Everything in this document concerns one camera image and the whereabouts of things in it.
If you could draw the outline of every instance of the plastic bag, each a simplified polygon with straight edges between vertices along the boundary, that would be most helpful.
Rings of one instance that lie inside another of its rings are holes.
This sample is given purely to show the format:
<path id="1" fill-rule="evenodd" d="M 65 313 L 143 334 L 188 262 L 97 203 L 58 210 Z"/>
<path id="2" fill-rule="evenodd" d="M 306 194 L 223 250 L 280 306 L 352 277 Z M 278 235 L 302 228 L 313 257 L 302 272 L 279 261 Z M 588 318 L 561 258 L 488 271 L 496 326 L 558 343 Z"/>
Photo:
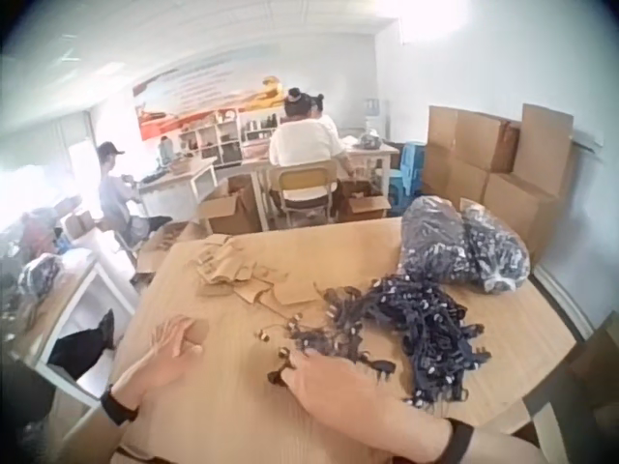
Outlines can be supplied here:
<path id="1" fill-rule="evenodd" d="M 452 204 L 421 196 L 402 217 L 398 271 L 415 279 L 441 283 L 475 278 L 464 223 Z"/>
<path id="2" fill-rule="evenodd" d="M 61 270 L 60 256 L 43 253 L 26 264 L 21 271 L 18 281 L 20 292 L 25 296 L 34 297 L 39 303 L 47 296 Z"/>
<path id="3" fill-rule="evenodd" d="M 476 267 L 476 283 L 486 293 L 516 290 L 531 272 L 525 244 L 516 232 L 484 206 L 462 200 L 461 209 Z"/>

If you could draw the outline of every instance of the woman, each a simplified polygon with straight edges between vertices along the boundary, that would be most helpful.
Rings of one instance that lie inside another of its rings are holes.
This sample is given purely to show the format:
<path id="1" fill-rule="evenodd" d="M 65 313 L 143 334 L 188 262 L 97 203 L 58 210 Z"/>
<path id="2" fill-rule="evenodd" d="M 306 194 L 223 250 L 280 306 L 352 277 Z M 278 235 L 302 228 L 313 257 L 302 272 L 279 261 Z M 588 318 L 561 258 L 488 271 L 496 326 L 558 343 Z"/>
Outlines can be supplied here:
<path id="1" fill-rule="evenodd" d="M 298 166 L 313 162 L 336 159 L 350 177 L 354 170 L 346 155 L 343 145 L 339 141 L 336 132 L 329 130 L 320 121 L 312 116 L 313 100 L 308 94 L 302 93 L 298 88 L 288 91 L 283 102 L 286 113 L 286 122 L 279 126 L 271 138 L 269 160 L 274 166 Z M 338 183 L 331 185 L 333 196 L 332 215 L 339 210 L 343 200 L 341 188 Z M 324 200 L 327 190 L 323 187 L 303 188 L 294 191 L 285 191 L 283 197 L 291 207 L 318 208 Z M 280 196 L 271 191 L 276 207 L 281 215 Z"/>
<path id="2" fill-rule="evenodd" d="M 329 115 L 323 113 L 323 101 L 325 100 L 325 96 L 320 94 L 318 95 L 318 97 L 313 97 L 311 100 L 313 103 L 313 107 L 311 109 L 311 116 L 324 124 L 327 129 L 335 132 L 336 136 L 339 138 L 338 127 L 336 126 L 336 123 L 334 123 L 333 119 L 331 119 Z"/>

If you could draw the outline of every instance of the wooden table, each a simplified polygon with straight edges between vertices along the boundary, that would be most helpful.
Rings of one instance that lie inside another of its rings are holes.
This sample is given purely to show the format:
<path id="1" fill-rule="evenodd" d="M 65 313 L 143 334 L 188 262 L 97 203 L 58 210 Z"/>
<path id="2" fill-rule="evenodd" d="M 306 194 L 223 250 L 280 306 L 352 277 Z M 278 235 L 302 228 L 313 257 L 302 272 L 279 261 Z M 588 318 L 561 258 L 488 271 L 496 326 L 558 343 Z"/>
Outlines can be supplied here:
<path id="1" fill-rule="evenodd" d="M 368 284 L 393 273 L 399 255 L 399 219 L 379 219 L 240 236 L 247 256 L 311 280 L 320 288 Z M 118 376 L 144 354 L 151 331 L 175 314 L 205 318 L 210 333 L 199 366 L 185 379 L 148 398 L 126 440 L 138 448 L 183 464 L 203 462 L 349 463 L 375 462 L 375 453 L 312 420 L 286 389 L 266 374 L 280 365 L 280 346 L 292 346 L 274 328 L 269 343 L 255 332 L 281 320 L 237 296 L 196 296 L 197 276 L 189 264 L 200 242 L 176 245 L 143 296 L 120 346 L 112 373 Z M 511 409 L 566 356 L 575 341 L 554 310 L 530 283 L 513 294 L 486 296 L 463 287 L 449 293 L 468 306 L 467 323 L 486 325 L 474 340 L 492 360 L 467 373 L 464 403 L 437 406 L 436 412 L 474 425 L 496 424 L 513 432 Z M 304 311 L 304 322 L 325 324 L 325 305 L 290 307 Z M 397 374 L 384 388 L 399 397 L 410 389 L 410 368 L 402 368 L 399 343 L 364 330 L 363 349 L 395 360 Z"/>
<path id="2" fill-rule="evenodd" d="M 191 220 L 197 205 L 217 186 L 215 160 L 194 158 L 184 174 L 169 172 L 155 182 L 140 184 L 137 191 L 146 215 Z"/>
<path id="3" fill-rule="evenodd" d="M 381 160 L 381 191 L 385 198 L 389 197 L 389 181 L 390 181 L 390 166 L 391 156 L 396 155 L 398 149 L 383 144 L 378 150 L 362 150 L 349 147 L 346 149 L 346 154 L 352 161 L 357 160 Z M 258 215 L 262 230 L 269 230 L 268 217 L 273 214 L 273 207 L 269 192 L 266 191 L 268 184 L 267 172 L 273 166 L 268 159 L 246 159 L 240 166 L 221 169 L 218 175 L 221 177 L 230 177 L 239 174 L 250 174 L 253 193 L 256 198 L 258 207 Z"/>

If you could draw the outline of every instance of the white wall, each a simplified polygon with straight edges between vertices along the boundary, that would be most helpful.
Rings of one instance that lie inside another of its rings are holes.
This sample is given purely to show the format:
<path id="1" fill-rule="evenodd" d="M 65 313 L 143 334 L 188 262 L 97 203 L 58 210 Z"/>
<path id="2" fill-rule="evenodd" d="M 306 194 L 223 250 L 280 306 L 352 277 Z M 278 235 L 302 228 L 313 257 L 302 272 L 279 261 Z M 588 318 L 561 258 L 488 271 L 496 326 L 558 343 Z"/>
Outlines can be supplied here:
<path id="1" fill-rule="evenodd" d="M 581 157 L 542 261 L 597 327 L 619 306 L 619 36 L 593 3 L 469 1 L 465 25 L 448 37 L 401 45 L 394 24 L 375 44 L 394 140 L 427 140 L 431 104 L 520 119 L 531 102 L 574 114 L 603 142 Z"/>
<path id="2" fill-rule="evenodd" d="M 256 70 L 258 81 L 266 72 L 279 77 L 286 87 L 298 86 L 312 95 L 322 93 L 325 110 L 339 127 L 362 128 L 365 125 L 364 100 L 378 95 L 373 36 L 287 37 L 280 39 L 277 45 L 277 57 L 269 58 L 265 66 Z M 151 168 L 151 160 L 157 152 L 147 151 L 141 142 L 131 89 L 94 106 L 91 118 L 98 143 L 111 140 L 132 157 L 141 160 L 146 157 Z"/>

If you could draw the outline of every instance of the table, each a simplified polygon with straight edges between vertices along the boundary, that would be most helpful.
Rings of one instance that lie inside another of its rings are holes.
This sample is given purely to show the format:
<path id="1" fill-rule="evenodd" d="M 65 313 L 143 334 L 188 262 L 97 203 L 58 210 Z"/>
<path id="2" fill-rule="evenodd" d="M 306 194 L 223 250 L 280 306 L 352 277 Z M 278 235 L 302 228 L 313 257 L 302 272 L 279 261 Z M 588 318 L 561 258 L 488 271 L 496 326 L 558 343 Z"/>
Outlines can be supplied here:
<path id="1" fill-rule="evenodd" d="M 112 302 L 101 308 L 101 316 L 113 305 L 115 309 L 123 310 L 128 315 L 126 319 L 130 319 L 135 312 L 135 307 L 112 282 L 107 272 L 97 262 L 93 252 L 82 248 L 69 250 L 62 256 L 62 266 L 62 274 L 56 277 L 54 287 L 37 309 L 38 316 L 33 326 L 28 332 L 15 338 L 11 349 L 24 363 L 39 372 L 57 388 L 78 401 L 93 406 L 98 401 L 96 395 L 85 391 L 73 379 L 62 375 L 57 369 L 47 364 L 51 351 L 56 340 L 68 334 L 63 333 L 67 322 L 93 285 L 96 287 L 96 292 L 83 304 L 86 310 L 90 310 L 94 302 L 103 302 L 103 304 Z M 117 335 L 121 331 L 119 326 L 122 325 L 118 314 L 114 311 L 117 319 L 115 331 Z"/>
<path id="2" fill-rule="evenodd" d="M 399 218 L 387 218 L 233 240 L 260 264 L 326 288 L 368 284 L 372 278 L 392 273 L 398 262 L 399 227 Z M 384 462 L 375 451 L 312 420 L 286 389 L 267 383 L 267 372 L 280 365 L 278 348 L 292 344 L 277 328 L 268 331 L 269 343 L 254 336 L 258 329 L 280 323 L 268 310 L 234 295 L 210 299 L 195 295 L 198 280 L 188 263 L 201 247 L 200 242 L 188 242 L 170 251 L 128 327 L 112 378 L 146 352 L 150 333 L 159 323 L 179 313 L 209 321 L 204 357 L 182 381 L 146 399 L 140 417 L 128 430 L 127 443 L 184 464 Z M 468 306 L 467 323 L 486 325 L 486 333 L 474 345 L 486 347 L 493 358 L 466 374 L 468 401 L 443 404 L 436 412 L 514 432 L 521 424 L 520 414 L 514 411 L 520 399 L 559 364 L 575 341 L 528 281 L 515 293 L 501 296 L 463 287 L 448 291 Z M 305 323 L 326 321 L 323 303 L 303 308 Z M 290 316 L 298 310 L 291 307 Z M 362 349 L 398 364 L 396 375 L 383 386 L 403 397 L 410 375 L 409 368 L 402 367 L 397 341 L 366 329 Z"/>
<path id="3" fill-rule="evenodd" d="M 352 147 L 346 149 L 346 154 L 353 161 L 382 161 L 381 191 L 385 198 L 389 198 L 391 156 L 396 155 L 397 153 L 398 149 L 386 144 L 383 144 L 378 150 L 363 150 Z M 260 217 L 260 224 L 262 225 L 263 231 L 269 230 L 268 217 L 271 217 L 273 214 L 273 205 L 271 204 L 269 192 L 266 191 L 267 187 L 265 187 L 269 185 L 267 180 L 267 173 L 269 169 L 271 169 L 271 167 L 273 166 L 267 159 L 246 159 L 240 166 L 222 169 L 219 172 L 220 176 L 225 177 L 239 174 L 251 175 L 251 185 L 253 187 L 253 193 L 256 198 L 258 215 Z"/>
<path id="4" fill-rule="evenodd" d="M 191 220 L 197 205 L 217 186 L 215 157 L 192 159 L 184 174 L 165 174 L 150 184 L 137 188 L 147 216 L 170 216 L 174 220 Z"/>

